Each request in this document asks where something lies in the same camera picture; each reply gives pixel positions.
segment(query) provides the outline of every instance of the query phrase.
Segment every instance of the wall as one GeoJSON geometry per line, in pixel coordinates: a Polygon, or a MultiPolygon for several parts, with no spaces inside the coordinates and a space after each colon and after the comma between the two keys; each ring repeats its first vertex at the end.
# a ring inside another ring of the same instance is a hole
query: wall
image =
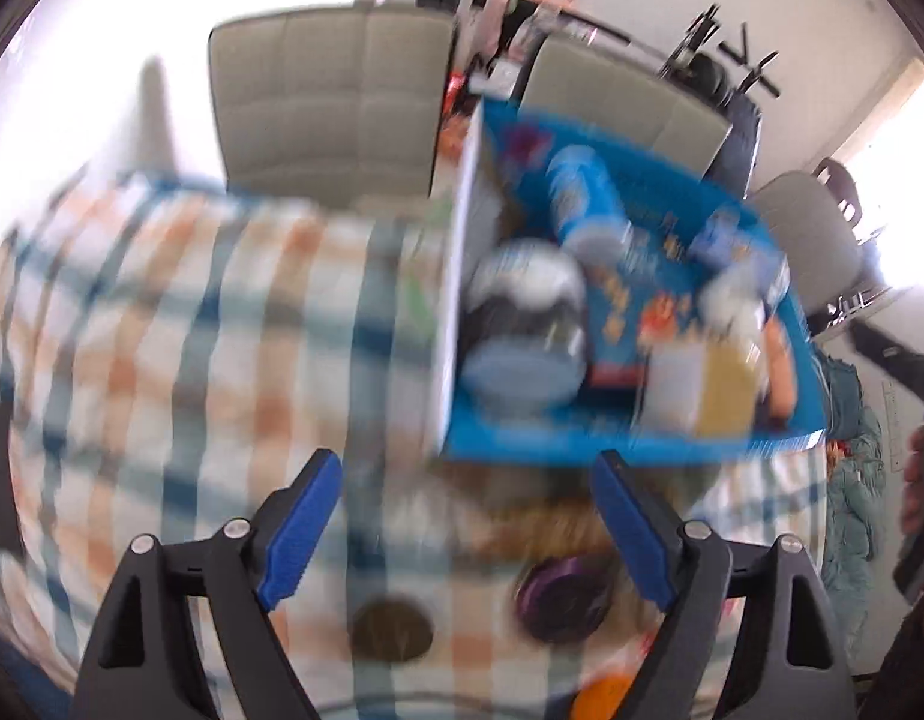
{"type": "MultiPolygon", "coordinates": [[[[914,288],[898,300],[869,317],[876,327],[891,333],[913,349],[924,352],[924,288],[914,288]]],[[[859,656],[853,663],[854,673],[865,674],[878,670],[886,651],[892,643],[907,605],[892,583],[892,569],[895,567],[902,545],[898,528],[898,515],[902,504],[902,489],[905,483],[900,472],[889,470],[886,401],[883,396],[881,370],[871,362],[859,357],[850,347],[844,334],[825,341],[827,353],[846,362],[852,362],[859,371],[859,381],[865,400],[878,414],[883,426],[883,456],[886,458],[886,493],[884,494],[884,516],[886,517],[886,547],[873,562],[875,587],[869,602],[868,619],[859,642],[859,656]]],[[[905,440],[924,421],[924,404],[901,386],[894,388],[899,435],[905,440]]]]}
{"type": "Polygon", "coordinates": [[[860,119],[850,127],[844,122],[857,119],[857,107],[884,86],[886,73],[902,69],[900,55],[914,55],[885,0],[578,0],[578,9],[668,54],[712,2],[722,5],[718,39],[739,45],[739,25],[747,20],[756,57],[780,52],[770,77],[782,98],[754,93],[766,114],[756,187],[809,165],[836,133],[851,134],[860,119]]]}
{"type": "Polygon", "coordinates": [[[0,237],[82,165],[223,176],[206,41],[244,14],[352,0],[42,0],[0,60],[0,237]]]}

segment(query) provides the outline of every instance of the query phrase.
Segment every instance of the blue gripper pad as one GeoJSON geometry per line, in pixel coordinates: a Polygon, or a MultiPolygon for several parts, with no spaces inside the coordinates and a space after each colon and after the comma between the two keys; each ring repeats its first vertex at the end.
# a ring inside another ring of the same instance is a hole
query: blue gripper pad
{"type": "Polygon", "coordinates": [[[661,498],[638,486],[617,452],[599,455],[589,477],[592,498],[638,593],[662,611],[677,595],[681,520],[661,498]]]}
{"type": "Polygon", "coordinates": [[[272,493],[259,508],[252,563],[262,575],[256,595],[264,610],[295,593],[341,491],[342,464],[320,449],[291,487],[272,493]]]}

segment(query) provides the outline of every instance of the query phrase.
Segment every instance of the screw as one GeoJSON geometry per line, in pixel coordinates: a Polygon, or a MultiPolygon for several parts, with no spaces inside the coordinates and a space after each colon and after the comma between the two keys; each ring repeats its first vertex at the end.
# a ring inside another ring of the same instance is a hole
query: screw
{"type": "Polygon", "coordinates": [[[144,555],[155,545],[156,539],[149,536],[148,533],[143,533],[141,536],[136,536],[132,539],[132,551],[137,555],[144,555]]]}
{"type": "Polygon", "coordinates": [[[242,517],[235,517],[235,519],[230,519],[225,524],[222,533],[225,533],[229,538],[242,538],[249,533],[251,528],[252,526],[249,524],[249,520],[242,519],[242,517]]]}
{"type": "Polygon", "coordinates": [[[686,536],[694,538],[696,541],[705,541],[712,535],[712,528],[706,525],[701,519],[694,519],[686,522],[686,536]]]}
{"type": "Polygon", "coordinates": [[[796,536],[792,536],[791,533],[786,533],[785,536],[779,539],[779,542],[782,544],[782,549],[784,549],[785,552],[792,552],[794,554],[802,550],[801,541],[799,541],[796,536]]]}

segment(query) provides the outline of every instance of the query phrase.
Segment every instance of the checkered tablecloth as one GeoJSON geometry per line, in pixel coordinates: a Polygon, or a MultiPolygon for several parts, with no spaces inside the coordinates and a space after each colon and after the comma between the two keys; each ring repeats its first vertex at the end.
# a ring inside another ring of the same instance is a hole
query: checkered tablecloth
{"type": "MultiPolygon", "coordinates": [[[[396,516],[422,479],[432,325],[444,235],[136,176],[72,191],[0,247],[0,396],[26,559],[0,552],[0,635],[72,689],[91,622],[137,533],[204,538],[287,485],[315,448],[343,457],[344,500],[296,595],[273,614],[316,707],[332,717],[452,716],[413,694],[537,714],[612,672],[634,673],[657,619],[620,603],[582,647],[528,640],[511,614],[517,566],[473,569],[396,516]],[[430,652],[353,662],[362,604],[425,609],[430,652]]],[[[673,469],[696,517],[725,538],[824,533],[821,450],[673,469]]],[[[196,635],[226,718],[241,712],[200,604],[196,635]]],[[[698,698],[711,710],[740,605],[698,698]]]]}

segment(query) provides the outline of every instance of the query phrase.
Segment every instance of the gray chair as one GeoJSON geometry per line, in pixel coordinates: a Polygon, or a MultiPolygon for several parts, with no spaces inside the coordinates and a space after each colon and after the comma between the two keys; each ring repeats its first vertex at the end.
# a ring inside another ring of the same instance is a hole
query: gray chair
{"type": "Polygon", "coordinates": [[[700,177],[732,128],[673,84],[565,35],[545,39],[524,84],[523,104],[594,124],[700,177]]]}
{"type": "Polygon", "coordinates": [[[230,185],[332,208],[427,196],[454,37],[451,15],[401,6],[216,26],[209,74],[230,185]]]}
{"type": "Polygon", "coordinates": [[[832,193],[833,200],[838,204],[838,210],[849,221],[849,227],[856,229],[862,221],[862,203],[859,201],[859,190],[852,173],[846,169],[842,162],[836,162],[832,157],[823,159],[812,173],[832,193]]]}
{"type": "Polygon", "coordinates": [[[787,172],[746,202],[775,239],[806,314],[838,298],[859,279],[862,249],[832,193],[806,172],[787,172]]]}

